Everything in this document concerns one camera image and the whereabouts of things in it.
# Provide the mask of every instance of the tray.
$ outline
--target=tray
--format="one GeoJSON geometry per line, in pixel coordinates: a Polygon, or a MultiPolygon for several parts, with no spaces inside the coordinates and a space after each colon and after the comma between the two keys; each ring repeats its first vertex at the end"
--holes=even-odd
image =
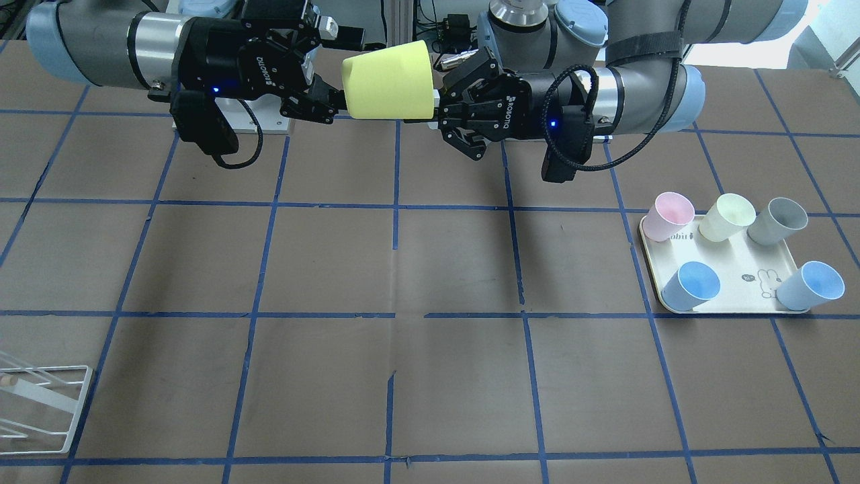
{"type": "Polygon", "coordinates": [[[722,242],[711,242],[698,231],[702,218],[704,215],[696,215],[684,230],[665,242],[645,237],[642,221],[639,221],[639,237],[660,304],[677,314],[799,314],[808,311],[792,311],[777,300],[777,288],[797,272],[797,264],[785,240],[771,246],[759,245],[743,230],[722,242]],[[714,269],[720,277],[720,294],[690,311],[675,311],[666,305],[660,292],[681,264],[690,261],[703,262],[714,269]]]}

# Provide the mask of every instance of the robotic arm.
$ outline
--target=robotic arm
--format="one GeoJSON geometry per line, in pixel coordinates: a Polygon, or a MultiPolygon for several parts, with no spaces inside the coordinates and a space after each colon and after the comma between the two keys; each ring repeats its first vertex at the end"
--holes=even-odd
{"type": "MultiPolygon", "coordinates": [[[[438,122],[443,140],[473,159],[492,141],[544,139],[543,179],[562,183],[577,171],[620,164],[658,132],[695,121],[704,83],[695,67],[681,64],[685,47],[776,39],[806,4],[492,0],[479,20],[482,46],[445,76],[433,118],[408,121],[438,122]],[[607,38],[606,67],[594,68],[607,38]],[[609,164],[586,165],[593,136],[624,133],[647,135],[609,164]]],[[[275,94],[283,116],[327,124],[347,107],[344,93],[313,72],[312,51],[362,50],[363,31],[339,27],[308,0],[246,0],[235,20],[142,5],[43,3],[28,18],[31,48],[60,78],[147,89],[150,99],[169,102],[181,138],[213,157],[238,149],[216,97],[275,94]]]]}

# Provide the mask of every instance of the light blue joint cap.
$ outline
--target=light blue joint cap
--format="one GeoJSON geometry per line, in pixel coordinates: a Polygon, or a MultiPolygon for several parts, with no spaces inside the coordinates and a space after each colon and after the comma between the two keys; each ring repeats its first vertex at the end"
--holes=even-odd
{"type": "Polygon", "coordinates": [[[556,19],[565,30],[591,47],[602,47],[609,38],[609,19],[588,0],[561,0],[556,5],[556,19]]]}
{"type": "Polygon", "coordinates": [[[682,64],[687,73],[687,84],[684,87],[684,95],[681,97],[681,102],[669,118],[669,121],[663,128],[661,133],[671,133],[680,131],[685,127],[690,126],[696,118],[702,113],[704,107],[705,88],[702,80],[702,72],[692,65],[682,64]]]}
{"type": "Polygon", "coordinates": [[[92,84],[75,65],[59,32],[59,3],[40,3],[27,16],[27,43],[33,57],[56,78],[79,84],[92,84]]]}
{"type": "Polygon", "coordinates": [[[238,0],[181,0],[179,13],[184,16],[224,18],[233,11],[238,0]]]}
{"type": "Polygon", "coordinates": [[[487,12],[483,11],[478,14],[478,47],[486,47],[493,53],[495,59],[499,61],[499,65],[504,65],[499,53],[499,45],[495,41],[495,33],[493,27],[489,23],[487,12]]]}
{"type": "Polygon", "coordinates": [[[783,0],[783,4],[779,6],[779,10],[773,16],[770,25],[752,42],[776,40],[786,35],[803,18],[808,3],[808,0],[783,0]]]}

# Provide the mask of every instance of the cable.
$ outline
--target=cable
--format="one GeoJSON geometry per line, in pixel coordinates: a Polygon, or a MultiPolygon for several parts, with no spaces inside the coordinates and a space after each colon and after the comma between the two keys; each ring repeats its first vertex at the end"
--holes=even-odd
{"type": "Polygon", "coordinates": [[[149,9],[152,10],[153,12],[160,12],[161,11],[158,9],[158,7],[156,7],[156,5],[152,2],[152,0],[140,0],[140,1],[143,2],[144,5],[149,7],[149,9]]]}
{"type": "Polygon", "coordinates": [[[260,122],[257,120],[257,117],[254,116],[254,111],[251,111],[251,107],[247,102],[242,99],[237,99],[237,101],[239,101],[239,104],[242,104],[245,111],[248,111],[248,115],[251,116],[251,121],[253,121],[254,126],[257,127],[257,149],[248,161],[237,164],[227,164],[224,162],[224,159],[221,158],[221,155],[212,155],[212,159],[215,160],[215,164],[221,168],[225,168],[226,170],[238,170],[240,168],[245,168],[246,166],[251,166],[260,157],[260,153],[263,151],[263,128],[260,126],[260,122]]]}
{"type": "MultiPolygon", "coordinates": [[[[684,36],[684,26],[687,21],[687,12],[690,10],[690,2],[691,0],[684,0],[684,3],[681,5],[681,10],[678,19],[678,31],[681,33],[681,36],[684,36]]],[[[675,96],[675,84],[678,82],[678,71],[681,66],[681,59],[673,59],[672,61],[672,71],[669,74],[669,85],[666,87],[666,94],[663,99],[663,110],[660,112],[660,117],[657,118],[657,122],[654,124],[654,127],[651,128],[651,131],[645,135],[645,139],[642,140],[636,147],[632,150],[624,154],[621,158],[611,161],[610,163],[604,164],[581,164],[576,163],[574,160],[568,158],[567,155],[562,153],[562,151],[556,145],[556,142],[550,136],[550,125],[547,120],[547,113],[550,110],[550,102],[552,101],[551,95],[552,93],[558,89],[558,86],[564,81],[564,79],[570,75],[573,71],[584,71],[582,66],[573,65],[565,70],[566,74],[564,76],[559,76],[556,78],[556,81],[550,85],[550,88],[546,91],[544,95],[544,108],[541,111],[540,121],[543,125],[544,129],[544,139],[546,140],[547,146],[552,150],[552,152],[567,166],[570,168],[574,168],[580,171],[602,171],[609,170],[610,168],[614,168],[621,163],[627,161],[632,158],[638,152],[642,150],[653,138],[654,136],[666,125],[669,117],[669,109],[672,108],[672,99],[675,96]]],[[[592,98],[592,94],[594,94],[594,98],[597,98],[597,83],[594,82],[594,77],[596,74],[592,75],[592,87],[588,90],[588,98],[592,98]]]]}
{"type": "Polygon", "coordinates": [[[382,14],[382,31],[385,35],[385,45],[388,46],[388,22],[385,21],[385,0],[379,0],[379,9],[382,14]]]}

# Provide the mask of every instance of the plastic cup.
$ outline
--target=plastic cup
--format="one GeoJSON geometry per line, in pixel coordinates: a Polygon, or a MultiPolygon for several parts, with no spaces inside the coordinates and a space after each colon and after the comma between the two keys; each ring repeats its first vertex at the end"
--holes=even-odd
{"type": "Polygon", "coordinates": [[[746,234],[761,245],[774,245],[792,233],[800,232],[809,223],[806,210],[789,198],[778,197],[750,225],[746,234]]]}
{"type": "Polygon", "coordinates": [[[806,311],[845,294],[845,281],[823,262],[809,261],[777,288],[777,299],[792,311],[806,311]]]}
{"type": "Polygon", "coordinates": [[[720,277],[707,264],[688,262],[681,265],[660,292],[666,307],[690,311],[720,294],[720,277]]]}
{"type": "Polygon", "coordinates": [[[744,197],[726,193],[699,222],[699,232],[711,242],[722,242],[755,221],[755,207],[744,197]]]}
{"type": "Polygon", "coordinates": [[[662,242],[678,233],[696,217],[696,209],[687,197],[667,191],[654,199],[654,205],[642,221],[642,232],[654,242],[662,242]]]}
{"type": "Polygon", "coordinates": [[[433,117],[433,69],[423,40],[345,59],[341,75],[353,118],[433,117]]]}

